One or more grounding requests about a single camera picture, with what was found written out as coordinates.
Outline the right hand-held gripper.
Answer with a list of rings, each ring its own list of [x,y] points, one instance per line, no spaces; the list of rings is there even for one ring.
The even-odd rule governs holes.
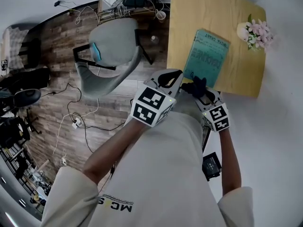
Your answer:
[[[205,123],[211,130],[214,132],[220,132],[230,127],[228,108],[226,103],[223,103],[219,91],[207,87],[206,92],[192,92],[191,95],[194,97],[195,103],[199,110],[203,112]],[[207,110],[207,105],[203,100],[205,95],[212,104],[218,106],[213,106]]]

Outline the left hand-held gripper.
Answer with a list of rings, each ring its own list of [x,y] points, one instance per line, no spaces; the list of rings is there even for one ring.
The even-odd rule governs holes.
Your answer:
[[[131,117],[154,127],[162,121],[176,103],[176,94],[183,80],[183,72],[165,69],[154,72],[142,84],[133,99]]]

